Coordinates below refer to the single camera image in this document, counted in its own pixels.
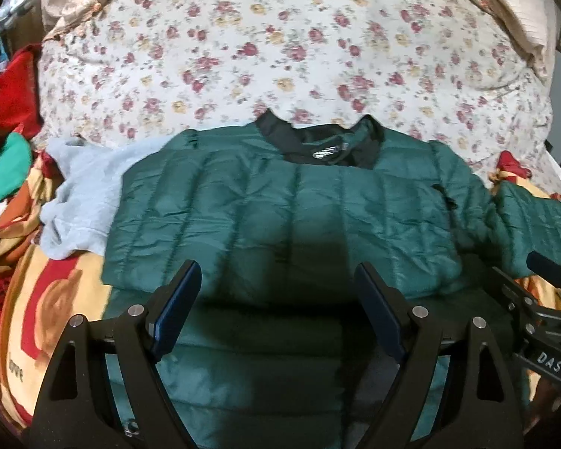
bed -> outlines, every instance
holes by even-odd
[[[38,148],[53,136],[116,148],[245,125],[267,108],[298,127],[370,114],[446,143],[487,186],[509,150],[536,186],[561,194],[544,147],[551,0],[521,24],[487,0],[88,1],[43,43]]]

light gray cloth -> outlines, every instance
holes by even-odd
[[[45,224],[39,241],[42,251],[54,260],[65,259],[75,250],[103,256],[120,202],[123,174],[171,138],[155,137],[113,150],[79,138],[49,139],[46,152],[58,164],[64,183],[39,216]]]

rose pattern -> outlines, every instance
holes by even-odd
[[[245,124],[267,107],[344,127],[369,113],[446,143],[487,183],[510,150],[561,192],[543,156],[548,91],[469,0],[110,0],[43,44],[39,92],[36,143],[120,146]]]

floral bedsheet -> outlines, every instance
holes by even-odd
[[[451,146],[488,181],[510,150],[549,193],[548,89],[469,0],[111,0],[43,44],[48,136],[121,146],[250,122],[389,128]]]

bright green fabric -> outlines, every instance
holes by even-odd
[[[391,130],[371,170],[285,162],[254,125],[186,131],[124,176],[102,276],[114,286],[106,316],[195,259],[198,305],[159,364],[192,437],[217,449],[338,449],[345,367],[369,349],[348,342],[366,326],[350,310],[356,265],[372,262],[433,312],[484,316],[507,347],[508,320],[479,286],[485,269],[515,275],[521,255],[543,245],[561,259],[561,205],[514,188],[493,199],[447,146]],[[130,417],[115,366],[111,378]]]
[[[21,135],[9,133],[0,148],[0,201],[24,183],[31,166],[31,148]]]

